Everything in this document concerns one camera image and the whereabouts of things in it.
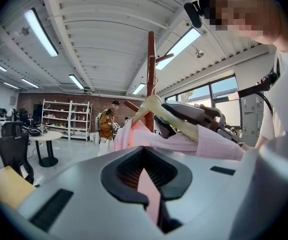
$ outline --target person in brown jacket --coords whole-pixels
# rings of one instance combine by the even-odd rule
[[[113,123],[115,119],[114,112],[119,108],[120,102],[113,101],[110,108],[105,110],[99,120],[100,144],[98,157],[114,152]]]

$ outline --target metal shelf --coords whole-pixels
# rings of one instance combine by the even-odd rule
[[[48,109],[48,108],[44,108],[44,111],[54,111],[54,112],[65,112],[65,113],[69,113],[69,111],[65,111],[65,110],[55,110],[55,109]]]
[[[45,108],[46,103],[48,104],[59,104],[59,105],[69,105],[69,111],[64,111],[64,110],[58,110],[58,109],[49,109],[49,108]],[[77,106],[81,106],[81,107],[86,107],[86,112],[82,112],[82,111],[76,111],[76,110],[82,110],[81,108],[77,109]],[[91,125],[91,114],[92,114],[92,104],[86,103],[86,104],[82,104],[82,103],[73,103],[73,101],[70,101],[69,103],[66,102],[58,102],[58,101],[46,101],[44,100],[43,103],[43,113],[45,113],[45,111],[48,111],[48,114],[51,114],[51,112],[63,112],[63,113],[68,113],[68,117],[67,119],[61,119],[61,118],[55,118],[55,117],[48,117],[47,114],[45,114],[46,116],[42,117],[42,121],[45,121],[45,119],[48,120],[59,120],[59,121],[68,121],[68,127],[60,127],[60,126],[52,126],[52,125],[47,125],[50,128],[55,128],[56,129],[62,129],[62,130],[68,130],[66,135],[64,135],[63,137],[68,138],[68,140],[70,140],[70,138],[75,138],[75,139],[84,139],[84,140],[88,140],[89,136],[90,136],[90,125]],[[85,115],[85,120],[76,120],[77,118],[77,114],[84,114]],[[85,127],[76,127],[76,122],[81,122],[81,123],[86,123],[83,124],[83,126]]]
[[[64,129],[64,130],[68,130],[68,127],[60,127],[60,126],[55,126],[55,125],[45,125],[46,127],[53,127],[53,128],[60,128],[60,129]]]
[[[48,117],[48,116],[43,116],[43,118],[47,118],[47,119],[55,119],[55,120],[62,120],[62,121],[68,121],[68,119],[62,119],[62,118],[55,118],[55,117]]]
[[[61,104],[61,105],[70,105],[70,103],[67,103],[67,102],[58,102],[58,101],[46,101],[44,100],[44,103],[52,103],[52,104]]]

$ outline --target white shelving unit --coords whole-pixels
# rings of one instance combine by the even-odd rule
[[[57,105],[61,106],[68,106],[69,110],[61,110],[58,108]],[[89,134],[90,134],[90,122],[91,122],[91,115],[92,115],[92,104],[88,103],[73,103],[73,101],[70,102],[55,102],[55,101],[47,101],[44,100],[43,102],[43,116],[42,116],[42,122],[45,123],[51,123],[52,120],[62,121],[64,124],[67,124],[66,126],[58,126],[56,123],[53,123],[53,125],[47,125],[47,127],[56,129],[62,129],[63,131],[63,137],[68,138],[69,140],[71,138],[75,139],[84,139],[88,140]],[[58,117],[51,117],[48,115],[51,115],[51,112],[56,113],[63,113],[63,118]],[[85,123],[85,127],[76,127],[76,122],[78,123]]]

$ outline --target black base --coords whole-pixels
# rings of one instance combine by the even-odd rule
[[[48,157],[44,157],[38,163],[42,167],[52,167],[52,166],[54,166],[54,165],[56,165],[58,163],[58,159],[54,157],[49,162],[49,158]]]

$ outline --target gray locker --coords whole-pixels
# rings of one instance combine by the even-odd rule
[[[257,114],[244,114],[243,136],[256,136],[257,134]]]
[[[243,110],[244,113],[251,113],[256,111],[256,95],[250,95],[247,97],[244,97],[243,99]]]
[[[264,99],[258,95],[255,95],[255,101],[256,101],[256,112],[262,112],[264,111]]]
[[[264,112],[258,112],[257,113],[257,137],[259,137],[259,134],[260,134],[260,128],[263,124],[263,118],[264,118]]]

